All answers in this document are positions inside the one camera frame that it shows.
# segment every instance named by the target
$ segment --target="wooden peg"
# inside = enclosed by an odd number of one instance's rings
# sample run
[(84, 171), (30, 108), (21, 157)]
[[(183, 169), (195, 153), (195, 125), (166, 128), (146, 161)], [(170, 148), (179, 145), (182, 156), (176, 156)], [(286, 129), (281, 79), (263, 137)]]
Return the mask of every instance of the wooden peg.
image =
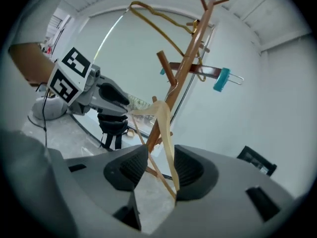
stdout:
[(152, 174), (152, 175), (154, 175), (155, 177), (158, 177), (157, 172), (156, 172), (155, 170), (151, 169), (150, 167), (147, 167), (147, 168), (145, 169), (145, 171), (148, 172), (148, 173), (150, 173), (150, 174)]
[[(170, 62), (169, 63), (170, 67), (172, 70), (178, 70), (180, 67), (179, 62)], [(211, 77), (214, 79), (218, 79), (220, 73), (221, 73), (221, 68), (217, 67), (211, 67), (211, 66), (205, 66), (205, 65), (200, 65), (200, 64), (192, 64), (190, 66), (189, 73), (194, 73), (196, 74), (197, 71), (204, 76)]]
[(159, 59), (160, 63), (162, 64), (163, 69), (165, 70), (165, 73), (167, 75), (167, 78), (168, 78), (170, 84), (172, 86), (176, 85), (176, 79), (175, 79), (175, 77), (173, 75), (172, 69), (169, 66), (169, 63), (168, 63), (168, 61), (166, 59), (164, 51), (161, 50), (160, 52), (158, 52), (157, 56), (158, 56), (158, 59)]
[(200, 0), (200, 2), (202, 2), (202, 5), (203, 5), (204, 10), (208, 10), (206, 1), (205, 1), (205, 0)]
[(202, 50), (205, 50), (207, 53), (210, 52), (210, 49), (207, 48), (207, 47), (205, 48), (205, 46), (204, 46), (202, 43), (200, 43), (199, 47), (200, 47)]
[(160, 137), (160, 138), (157, 140), (157, 142), (156, 142), (155, 145), (160, 145), (161, 143), (162, 143), (162, 138)]
[(213, 4), (214, 5), (217, 5), (217, 4), (220, 4), (220, 3), (223, 3), (223, 2), (228, 2), (229, 0), (218, 0), (216, 2), (214, 2)]
[(194, 25), (194, 22), (187, 22), (186, 25), (187, 25), (187, 26), (193, 26), (193, 25)]
[[(197, 55), (197, 52), (199, 50), (199, 45), (202, 42), (204, 33), (208, 27), (208, 23), (211, 18), (211, 14), (214, 7), (213, 3), (215, 3), (215, 0), (209, 0), (208, 10), (204, 12), (200, 20), (200, 23), (197, 27), (197, 31), (195, 32), (194, 36), (191, 39), (191, 42), (188, 45), (188, 48), (184, 54), (184, 58), (182, 62), (178, 66), (179, 70), (177, 71), (177, 74), (176, 74), (178, 86), (176, 88), (175, 86), (170, 87), (169, 94), (165, 100), (170, 110), (173, 109), (176, 103), (176, 100), (187, 78), (188, 72), (191, 69), (192, 63)], [(157, 142), (159, 138), (159, 135), (160, 135), (159, 123), (158, 121), (156, 121), (147, 141), (147, 146), (150, 153), (153, 151), (155, 143)]]

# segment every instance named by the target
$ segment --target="black cable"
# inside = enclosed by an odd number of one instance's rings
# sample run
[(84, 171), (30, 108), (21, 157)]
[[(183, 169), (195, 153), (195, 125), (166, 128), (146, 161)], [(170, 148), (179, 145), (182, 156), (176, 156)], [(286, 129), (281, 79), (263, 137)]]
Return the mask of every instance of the black cable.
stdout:
[[(35, 92), (37, 92), (39, 90), (39, 88), (41, 87), (41, 85), (43, 85), (43, 84), (46, 84), (46, 83), (44, 83), (44, 82), (40, 83), (39, 86), (36, 88)], [(29, 115), (28, 115), (28, 120), (31, 122), (31, 124), (35, 125), (36, 127), (44, 129), (44, 127), (42, 127), (42, 126), (36, 124), (35, 122), (33, 122)]]
[(29, 116), (28, 116), (28, 120), (31, 122), (31, 124), (35, 125), (36, 127), (39, 127), (39, 128), (41, 128), (41, 129), (44, 129), (44, 127), (42, 127), (42, 126), (36, 124), (35, 122), (33, 122), (33, 121), (30, 119)]
[(46, 129), (46, 120), (45, 120), (45, 115), (44, 115), (44, 108), (45, 108), (45, 104), (46, 104), (46, 100), (48, 98), (48, 95), (49, 95), (49, 89), (46, 90), (46, 96), (45, 96), (44, 104), (43, 104), (43, 108), (42, 108), (42, 116), (43, 116), (43, 120), (44, 120), (43, 130), (45, 131), (45, 147), (48, 146), (48, 134), (47, 134), (47, 129)]

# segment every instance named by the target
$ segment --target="black rubber pad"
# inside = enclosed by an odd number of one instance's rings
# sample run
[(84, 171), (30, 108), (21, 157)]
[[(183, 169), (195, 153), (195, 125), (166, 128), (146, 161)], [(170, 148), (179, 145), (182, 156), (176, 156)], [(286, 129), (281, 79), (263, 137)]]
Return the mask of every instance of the black rubber pad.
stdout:
[(117, 190), (133, 191), (148, 165), (146, 145), (109, 162), (104, 169), (105, 178)]
[(108, 83), (103, 83), (99, 86), (99, 94), (106, 101), (119, 102), (126, 106), (130, 104), (129, 99), (126, 96)]
[(218, 181), (219, 172), (213, 162), (180, 145), (175, 145), (174, 166), (180, 186), (176, 201), (200, 199), (206, 196)]

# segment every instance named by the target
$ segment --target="white ceiling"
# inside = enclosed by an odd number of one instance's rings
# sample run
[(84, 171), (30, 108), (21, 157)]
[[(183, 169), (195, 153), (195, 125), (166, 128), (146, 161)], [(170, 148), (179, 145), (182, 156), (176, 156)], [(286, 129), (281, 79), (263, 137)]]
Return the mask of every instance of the white ceiling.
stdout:
[(65, 11), (57, 8), (53, 15), (63, 21), (68, 14)]
[[(70, 11), (81, 13), (104, 1), (63, 0), (62, 2), (71, 14)], [(259, 37), (262, 51), (310, 33), (310, 29), (290, 0), (230, 0), (222, 7)]]

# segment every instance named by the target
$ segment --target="teal clip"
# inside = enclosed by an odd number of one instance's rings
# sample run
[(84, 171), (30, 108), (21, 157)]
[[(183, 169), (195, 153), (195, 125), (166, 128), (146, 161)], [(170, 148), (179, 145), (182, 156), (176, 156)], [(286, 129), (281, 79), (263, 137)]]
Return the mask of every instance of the teal clip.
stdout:
[(216, 83), (213, 86), (213, 89), (221, 92), (224, 88), (224, 85), (227, 83), (228, 79), (229, 79), (229, 75), (230, 75), (230, 69), (227, 68), (222, 68), (220, 75), (216, 81)]

